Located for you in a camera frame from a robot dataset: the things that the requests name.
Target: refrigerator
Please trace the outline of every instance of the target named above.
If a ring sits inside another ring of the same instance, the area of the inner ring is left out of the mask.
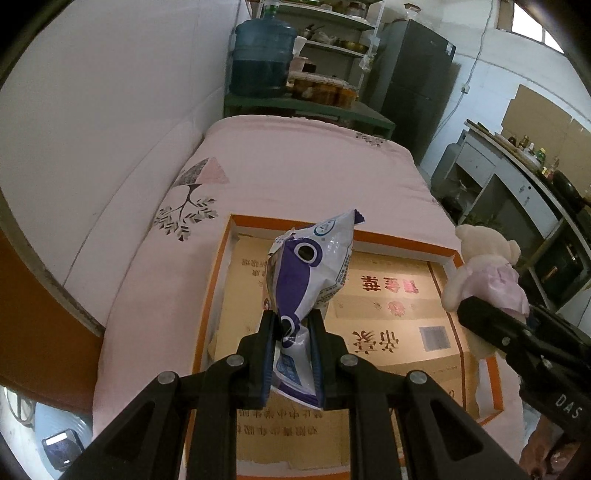
[[[456,47],[414,20],[384,27],[363,102],[396,123],[392,140],[425,152],[442,111]]]

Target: bottle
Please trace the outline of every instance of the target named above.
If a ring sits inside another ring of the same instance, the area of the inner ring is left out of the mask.
[[[535,157],[540,161],[540,164],[544,164],[546,161],[546,149],[540,148],[536,153]]]
[[[523,140],[521,142],[519,142],[518,148],[521,151],[524,151],[529,144],[530,144],[530,138],[527,135],[524,135]]]
[[[558,157],[554,157],[552,162],[546,161],[544,163],[544,168],[542,168],[542,175],[546,177],[548,180],[552,181],[554,177],[554,172],[558,168],[558,164],[560,163],[560,159]]]
[[[275,18],[279,5],[279,0],[267,0],[262,18],[236,27],[230,81],[234,95],[270,98],[285,93],[297,30]]]

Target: water jug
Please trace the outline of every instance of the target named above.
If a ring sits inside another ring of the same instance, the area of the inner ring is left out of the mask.
[[[275,18],[279,2],[267,2],[264,16],[236,27],[230,92],[270,98],[285,93],[297,31]]]

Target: condiment bottle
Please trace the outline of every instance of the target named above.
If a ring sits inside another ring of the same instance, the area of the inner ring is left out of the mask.
[[[543,165],[544,162],[546,161],[546,149],[545,148],[540,148],[536,153],[535,153],[535,157],[540,161],[540,163]]]
[[[558,164],[560,163],[560,159],[558,157],[554,157],[552,162],[546,161],[544,163],[544,168],[542,168],[542,175],[546,177],[548,180],[552,180],[554,177],[554,172],[558,168]]]
[[[527,135],[525,135],[523,137],[523,140],[521,142],[519,142],[518,146],[519,146],[520,150],[525,150],[529,144],[530,144],[530,138]]]

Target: electrical wire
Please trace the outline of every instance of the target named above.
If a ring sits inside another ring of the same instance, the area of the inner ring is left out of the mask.
[[[482,50],[484,48],[484,37],[485,37],[486,32],[488,30],[488,25],[491,23],[492,13],[493,13],[494,9],[495,9],[495,0],[491,0],[491,10],[488,12],[488,18],[486,19],[486,25],[484,27],[484,30],[482,31],[482,35],[480,36],[480,48],[478,49],[478,55],[476,55],[476,58],[474,59],[474,65],[472,65],[472,69],[470,70],[470,75],[468,75],[468,79],[467,79],[466,83],[464,83],[464,86],[470,86],[470,81],[472,80],[472,75],[474,75],[474,70],[476,69],[476,64],[478,63],[478,60],[480,59],[480,56],[482,55]],[[435,139],[436,136],[438,136],[441,133],[441,131],[443,130],[443,127],[445,127],[447,125],[447,123],[452,118],[453,114],[456,113],[456,111],[459,108],[460,103],[462,102],[465,95],[466,95],[466,93],[464,91],[462,91],[462,95],[460,96],[459,100],[457,101],[456,106],[453,108],[451,113],[447,117],[445,117],[445,119],[440,123],[439,127],[437,127],[437,130],[435,131],[435,134],[433,135],[433,140]]]

